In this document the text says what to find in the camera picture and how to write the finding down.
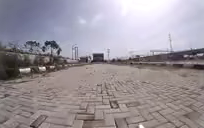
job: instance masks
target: structure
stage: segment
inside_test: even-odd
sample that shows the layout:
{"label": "structure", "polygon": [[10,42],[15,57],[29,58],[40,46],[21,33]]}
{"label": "structure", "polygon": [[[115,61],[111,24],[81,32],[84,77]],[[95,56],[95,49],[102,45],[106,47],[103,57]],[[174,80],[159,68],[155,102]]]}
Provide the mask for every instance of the structure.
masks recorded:
{"label": "structure", "polygon": [[104,62],[104,54],[103,53],[94,53],[93,54],[93,62]]}

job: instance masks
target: building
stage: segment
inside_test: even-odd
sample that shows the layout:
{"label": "building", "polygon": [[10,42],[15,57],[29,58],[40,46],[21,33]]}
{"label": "building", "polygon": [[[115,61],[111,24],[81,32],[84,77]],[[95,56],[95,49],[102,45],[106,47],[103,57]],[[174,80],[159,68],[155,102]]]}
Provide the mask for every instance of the building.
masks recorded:
{"label": "building", "polygon": [[104,54],[103,53],[94,53],[93,54],[93,62],[104,62]]}
{"label": "building", "polygon": [[90,61],[89,56],[81,56],[79,58],[79,62],[82,62],[82,63],[88,63],[89,61]]}

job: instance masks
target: overcast sky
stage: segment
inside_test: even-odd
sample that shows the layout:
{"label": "overcast sky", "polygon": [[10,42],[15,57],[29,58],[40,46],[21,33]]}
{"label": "overcast sky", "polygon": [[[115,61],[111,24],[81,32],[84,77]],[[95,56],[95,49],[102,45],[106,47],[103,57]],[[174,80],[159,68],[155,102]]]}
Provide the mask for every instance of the overcast sky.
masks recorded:
{"label": "overcast sky", "polygon": [[204,0],[0,0],[0,40],[57,41],[64,56],[204,47]]}

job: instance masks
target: brick pavement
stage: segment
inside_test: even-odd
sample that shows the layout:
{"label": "brick pavement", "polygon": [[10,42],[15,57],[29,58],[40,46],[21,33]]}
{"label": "brick pavement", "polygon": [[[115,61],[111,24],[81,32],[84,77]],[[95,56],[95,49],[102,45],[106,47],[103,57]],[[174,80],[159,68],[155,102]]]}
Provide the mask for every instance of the brick pavement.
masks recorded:
{"label": "brick pavement", "polygon": [[0,127],[204,128],[204,71],[88,65],[0,84]]}

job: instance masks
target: street lamp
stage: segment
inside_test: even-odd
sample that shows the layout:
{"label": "street lamp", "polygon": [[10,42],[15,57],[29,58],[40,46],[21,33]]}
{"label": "street lamp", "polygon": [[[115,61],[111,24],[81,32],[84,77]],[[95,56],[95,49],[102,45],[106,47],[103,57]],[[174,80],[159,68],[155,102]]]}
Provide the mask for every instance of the street lamp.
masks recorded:
{"label": "street lamp", "polygon": [[73,59],[73,50],[75,50],[76,44],[72,45],[72,59]]}

